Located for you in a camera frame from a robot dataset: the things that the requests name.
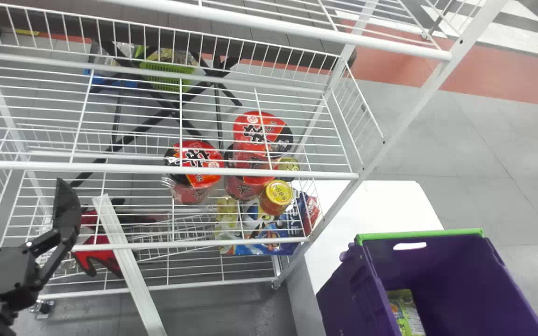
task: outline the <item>wire basket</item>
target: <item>wire basket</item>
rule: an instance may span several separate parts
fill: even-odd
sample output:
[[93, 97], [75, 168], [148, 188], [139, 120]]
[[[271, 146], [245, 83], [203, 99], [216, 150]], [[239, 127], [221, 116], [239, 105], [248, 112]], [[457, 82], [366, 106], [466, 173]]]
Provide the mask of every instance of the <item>wire basket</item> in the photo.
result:
[[[136, 53], [134, 54], [134, 57], [138, 58], [141, 53], [144, 51], [144, 47], [142, 45], [139, 45], [136, 49]], [[155, 54], [150, 55], [147, 57], [147, 59], [156, 58]], [[155, 62], [141, 62], [139, 65], [139, 68], [141, 69], [148, 69], [148, 70], [158, 70], [158, 71], [166, 71], [166, 72], [175, 72], [177, 74], [192, 74], [196, 68], [191, 66], [181, 66], [181, 65], [175, 65], [170, 63], [155, 63]], [[158, 90], [164, 90], [164, 91], [170, 91], [170, 92], [179, 92], [179, 85], [180, 85], [180, 79], [179, 78], [171, 78], [171, 77], [159, 77], [159, 76], [145, 76], [145, 78], [148, 81], [152, 81], [151, 85]], [[188, 85], [190, 85], [190, 80], [182, 79], [182, 91], [188, 91]]]

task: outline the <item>snack bag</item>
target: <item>snack bag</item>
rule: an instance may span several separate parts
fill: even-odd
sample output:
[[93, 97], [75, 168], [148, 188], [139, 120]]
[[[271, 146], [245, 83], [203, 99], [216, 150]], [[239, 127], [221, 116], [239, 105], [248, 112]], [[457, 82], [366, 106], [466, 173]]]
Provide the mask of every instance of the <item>snack bag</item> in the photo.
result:
[[294, 197], [296, 197], [298, 213], [301, 217], [299, 218], [296, 216], [295, 219], [302, 222], [304, 233], [308, 236], [320, 215], [319, 202], [315, 196], [310, 196], [307, 193], [296, 189], [294, 189]]
[[387, 298], [402, 336], [425, 336], [410, 289], [389, 291]]
[[[256, 238], [286, 238], [303, 236], [302, 223], [293, 219], [291, 214], [282, 213], [279, 216], [269, 215], [259, 207], [259, 201], [245, 202], [241, 206], [241, 222], [244, 238], [252, 240]], [[221, 253], [232, 255], [292, 255], [298, 243], [273, 243], [273, 244], [246, 244], [233, 245], [222, 248]]]
[[[215, 231], [213, 235], [218, 240], [240, 239], [238, 225], [238, 202], [231, 197], [222, 197], [217, 199], [217, 214], [215, 219]], [[220, 253], [229, 253], [233, 245], [224, 245], [219, 247]]]

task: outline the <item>cylindrical container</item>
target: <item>cylindrical container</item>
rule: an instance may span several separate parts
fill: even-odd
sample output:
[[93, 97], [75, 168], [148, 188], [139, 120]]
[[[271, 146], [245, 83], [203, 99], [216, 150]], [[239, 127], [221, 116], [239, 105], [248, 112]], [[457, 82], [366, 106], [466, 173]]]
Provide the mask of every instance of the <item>cylindrical container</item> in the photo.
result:
[[[298, 163], [298, 160], [294, 159], [293, 157], [280, 157], [279, 164], [277, 165], [277, 169], [280, 171], [299, 171], [300, 170], [300, 164]], [[287, 176], [280, 176], [277, 179], [280, 179], [282, 181], [291, 182], [294, 181], [294, 178], [287, 177]]]
[[286, 211], [293, 198], [294, 191], [286, 181], [273, 180], [261, 193], [260, 206], [263, 212], [279, 216]]
[[[230, 145], [224, 153], [227, 168], [235, 167], [231, 161], [233, 157], [233, 145]], [[226, 176], [224, 187], [228, 195], [236, 200], [246, 202], [257, 198], [265, 189], [265, 185], [275, 179], [273, 176]]]
[[276, 165], [277, 160], [292, 149], [292, 130], [271, 113], [248, 111], [235, 119], [233, 132], [237, 168], [269, 169], [269, 159]]
[[[174, 143], [167, 149], [165, 164], [192, 168], [223, 168], [221, 154], [210, 143], [199, 140]], [[181, 204], [201, 204], [209, 195], [211, 187], [219, 181], [221, 175], [169, 174], [165, 179], [171, 189], [171, 195]]]

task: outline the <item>yellow jar lid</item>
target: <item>yellow jar lid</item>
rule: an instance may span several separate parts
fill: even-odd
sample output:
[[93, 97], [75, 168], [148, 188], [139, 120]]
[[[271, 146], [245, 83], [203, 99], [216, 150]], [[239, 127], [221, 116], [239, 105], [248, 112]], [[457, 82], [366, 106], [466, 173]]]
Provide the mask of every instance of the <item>yellow jar lid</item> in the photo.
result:
[[287, 205], [294, 198], [292, 187], [282, 180], [273, 180], [265, 187], [265, 195], [273, 204]]

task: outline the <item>packaged food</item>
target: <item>packaged food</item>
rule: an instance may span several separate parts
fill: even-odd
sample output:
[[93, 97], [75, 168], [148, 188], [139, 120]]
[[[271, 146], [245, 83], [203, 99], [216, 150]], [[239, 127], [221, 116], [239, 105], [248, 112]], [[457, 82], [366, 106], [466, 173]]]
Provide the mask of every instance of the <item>packaged food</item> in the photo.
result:
[[218, 222], [228, 223], [230, 228], [235, 228], [238, 222], [238, 202], [231, 197], [217, 198], [217, 215], [215, 219]]
[[248, 111], [235, 119], [233, 132], [237, 168], [269, 169], [269, 159], [277, 165], [277, 160], [292, 149], [292, 130], [271, 113]]
[[296, 189], [294, 189], [294, 195], [296, 196], [296, 205], [301, 217], [304, 232], [306, 236], [308, 236], [321, 213], [319, 202], [315, 196], [310, 196], [307, 193]]
[[[135, 45], [129, 44], [129, 43], [123, 43], [123, 42], [116, 42], [115, 46], [119, 51], [121, 51], [126, 57], [129, 57], [130, 55], [134, 55], [135, 51]], [[89, 62], [94, 64], [101, 64], [101, 65], [111, 65], [111, 66], [119, 66], [119, 64], [116, 62], [113, 57], [109, 57], [106, 51], [100, 49], [101, 47], [96, 41], [93, 41], [92, 46], [92, 53], [95, 55], [100, 53], [100, 57], [94, 57], [93, 59], [89, 59]], [[115, 75], [115, 71], [102, 71], [102, 70], [96, 70], [95, 75], [100, 75], [103, 77], [113, 77]]]
[[[300, 170], [300, 165], [298, 163], [298, 160], [296, 160], [293, 157], [281, 157], [279, 159], [279, 163], [277, 164], [277, 169], [281, 171], [290, 170], [293, 172], [297, 172]], [[287, 176], [278, 177], [277, 179], [280, 179], [286, 182], [294, 181], [294, 178], [287, 177]]]
[[196, 59], [194, 59], [194, 57], [192, 57], [192, 55], [190, 55], [188, 51], [184, 50], [176, 50], [175, 52], [172, 52], [171, 49], [162, 48], [160, 55], [158, 55], [158, 51], [156, 51], [151, 55], [147, 56], [148, 60], [159, 59], [161, 62], [198, 66], [198, 62], [196, 61]]
[[[241, 205], [242, 231], [244, 238], [253, 241], [257, 238], [286, 238], [301, 237], [304, 235], [302, 223], [295, 220], [290, 213], [282, 213], [279, 216], [269, 215], [262, 211], [258, 200], [245, 202]], [[215, 230], [222, 227], [218, 223]], [[236, 232], [229, 232], [221, 239], [237, 239]], [[221, 253], [231, 255], [292, 255], [298, 243], [273, 243], [273, 244], [245, 244], [231, 245], [220, 248]]]
[[[233, 145], [230, 145], [224, 153], [224, 160], [227, 168], [234, 168]], [[265, 189], [265, 185], [275, 179], [273, 176], [226, 176], [224, 187], [228, 195], [236, 200], [246, 202], [257, 198]]]
[[285, 181], [273, 180], [267, 183], [265, 190], [261, 193], [261, 208], [264, 212], [279, 216], [286, 211], [288, 205], [294, 198], [292, 187]]
[[[215, 215], [217, 224], [215, 224], [215, 231], [213, 232], [215, 239], [228, 240], [241, 238], [241, 234], [238, 236], [239, 232], [241, 232], [238, 223], [239, 212], [238, 202], [233, 198], [222, 197], [217, 199], [217, 215]], [[219, 251], [221, 253], [228, 253], [230, 248], [231, 245], [220, 246]]]
[[389, 291], [387, 299], [402, 336], [425, 336], [425, 329], [420, 321], [410, 289]]
[[[221, 154], [210, 143], [199, 140], [186, 140], [174, 143], [167, 149], [165, 164], [167, 166], [193, 168], [222, 168]], [[209, 195], [211, 187], [221, 178], [220, 175], [201, 174], [165, 174], [162, 182], [170, 187], [171, 194], [181, 204], [201, 204]]]

